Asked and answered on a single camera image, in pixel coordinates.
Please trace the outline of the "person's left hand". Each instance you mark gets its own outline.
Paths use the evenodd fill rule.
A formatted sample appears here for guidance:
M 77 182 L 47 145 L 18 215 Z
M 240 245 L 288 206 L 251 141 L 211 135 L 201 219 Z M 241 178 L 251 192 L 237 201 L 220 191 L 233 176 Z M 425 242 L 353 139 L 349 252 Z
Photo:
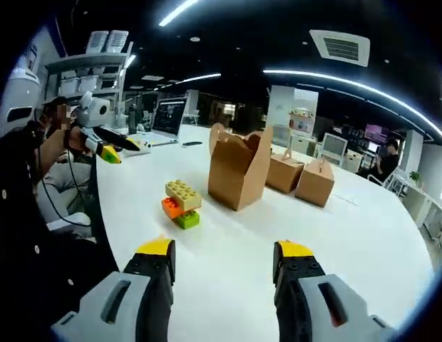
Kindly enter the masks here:
M 65 131 L 63 146 L 66 149 L 72 149 L 79 152 L 85 150 L 86 137 L 77 125 L 74 125 L 70 129 Z

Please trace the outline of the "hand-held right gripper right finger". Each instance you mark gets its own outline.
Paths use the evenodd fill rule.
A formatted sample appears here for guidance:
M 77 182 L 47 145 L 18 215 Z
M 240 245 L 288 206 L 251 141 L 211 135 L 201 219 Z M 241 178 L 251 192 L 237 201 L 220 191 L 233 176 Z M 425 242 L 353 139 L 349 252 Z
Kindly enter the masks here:
M 355 290 L 326 274 L 306 246 L 275 242 L 272 277 L 280 341 L 390 341 L 395 335 L 368 314 Z

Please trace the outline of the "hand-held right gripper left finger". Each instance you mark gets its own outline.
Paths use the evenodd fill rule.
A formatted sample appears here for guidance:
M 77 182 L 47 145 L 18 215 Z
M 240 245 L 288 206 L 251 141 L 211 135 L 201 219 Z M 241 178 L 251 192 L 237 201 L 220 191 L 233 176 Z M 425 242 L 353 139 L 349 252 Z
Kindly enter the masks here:
M 114 271 L 52 325 L 58 341 L 167 341 L 175 282 L 175 241 L 140 246 L 122 272 Z

